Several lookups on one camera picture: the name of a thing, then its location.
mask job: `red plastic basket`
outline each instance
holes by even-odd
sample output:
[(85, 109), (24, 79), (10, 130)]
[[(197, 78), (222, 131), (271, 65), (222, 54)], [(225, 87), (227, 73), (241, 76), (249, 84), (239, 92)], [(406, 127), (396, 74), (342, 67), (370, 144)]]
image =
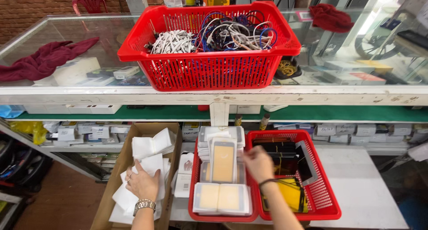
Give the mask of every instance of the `red plastic basket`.
[(199, 182), (200, 179), (200, 170), (201, 170), (201, 159), (198, 157), (198, 139), (196, 139), (196, 145), (195, 145), (195, 156), (193, 158), (193, 168), (192, 168), (192, 181), (190, 182), (190, 195), (189, 195), (189, 215), (192, 219), (196, 221), (202, 221), (202, 222), (253, 222), (258, 215), (257, 206), (255, 204), (257, 200), (256, 192), (254, 192), (254, 185), (257, 184), (255, 180), (250, 176), (249, 172), (246, 171), (247, 176), (247, 185), (251, 187), (251, 200), (253, 202), (253, 214), (251, 216), (245, 216), (245, 217), (237, 217), (237, 216), (202, 216), (198, 213), (193, 212), (193, 194), (195, 191), (195, 184)]
[[(144, 47), (155, 42), (152, 24), (157, 33), (183, 29), (198, 34), (202, 21), (213, 11), (236, 17), (254, 10), (262, 12), (265, 21), (270, 21), (271, 28), (278, 34), (272, 49), (148, 54)], [(251, 12), (250, 15), (261, 18), (260, 12)], [(211, 17), (223, 16), (214, 14)], [(153, 88), (159, 91), (257, 89), (271, 83), (282, 56), (296, 56), (300, 48), (296, 35), (275, 4), (257, 1), (214, 7), (147, 7), (117, 55), (124, 62), (138, 61)]]
[[(246, 148), (253, 147), (253, 140), (256, 138), (279, 138), (290, 137), (292, 141), (305, 141), (309, 156), (318, 174), (318, 180), (304, 187), (305, 194), (308, 200), (308, 213), (295, 213), (299, 221), (314, 221), (314, 220), (337, 220), (341, 217), (339, 204), (334, 197), (333, 190), (330, 187), (320, 159), (315, 151), (311, 137), (304, 130), (276, 130), (276, 131), (250, 131), (247, 134)], [(257, 193), (256, 205), (260, 217), (264, 220), (272, 220), (270, 212), (264, 211), (261, 203), (260, 189), (257, 184), (253, 188)]]

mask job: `maroon cloth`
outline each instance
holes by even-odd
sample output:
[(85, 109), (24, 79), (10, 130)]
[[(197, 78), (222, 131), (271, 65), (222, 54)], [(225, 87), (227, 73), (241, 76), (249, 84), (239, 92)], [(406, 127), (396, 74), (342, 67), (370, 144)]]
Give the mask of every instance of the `maroon cloth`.
[(332, 32), (349, 32), (354, 26), (347, 13), (336, 10), (331, 4), (320, 3), (310, 6), (309, 10), (314, 19), (312, 24), (314, 27)]
[(93, 37), (68, 46), (67, 44), (73, 41), (51, 42), (43, 45), (37, 52), (19, 59), (12, 66), (0, 65), (0, 81), (44, 79), (52, 75), (57, 66), (88, 51), (99, 39), (99, 37)]

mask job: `human hand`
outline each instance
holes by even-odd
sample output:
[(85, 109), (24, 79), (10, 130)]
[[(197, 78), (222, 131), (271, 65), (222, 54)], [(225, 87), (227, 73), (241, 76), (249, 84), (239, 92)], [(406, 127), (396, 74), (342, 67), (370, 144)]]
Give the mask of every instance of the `human hand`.
[(257, 183), (274, 178), (274, 162), (261, 145), (244, 152), (243, 161)]
[(126, 189), (132, 192), (138, 199), (149, 199), (156, 201), (159, 190), (159, 175), (161, 170), (158, 169), (153, 177), (141, 167), (138, 160), (135, 160), (135, 168), (137, 172), (132, 172), (132, 168), (128, 167), (126, 170), (125, 180)]

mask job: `yellow plastic bag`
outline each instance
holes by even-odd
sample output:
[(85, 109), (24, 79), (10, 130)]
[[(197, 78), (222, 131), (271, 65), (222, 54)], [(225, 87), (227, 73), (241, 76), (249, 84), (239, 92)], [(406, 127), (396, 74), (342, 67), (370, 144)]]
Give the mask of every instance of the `yellow plastic bag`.
[(42, 121), (11, 121), (10, 129), (14, 132), (20, 132), (33, 135), (33, 143), (40, 145), (46, 140), (47, 130), (43, 127)]

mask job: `brick wall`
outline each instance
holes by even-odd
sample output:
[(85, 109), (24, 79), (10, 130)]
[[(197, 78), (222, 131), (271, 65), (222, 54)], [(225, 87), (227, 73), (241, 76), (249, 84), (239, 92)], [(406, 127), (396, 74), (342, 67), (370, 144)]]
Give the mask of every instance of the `brick wall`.
[[(149, 5), (162, 0), (147, 0)], [(120, 0), (124, 12), (129, 12), (126, 0)], [(120, 12), (119, 0), (106, 0), (110, 13)], [(9, 41), (46, 15), (74, 14), (72, 0), (0, 0), (0, 45)]]

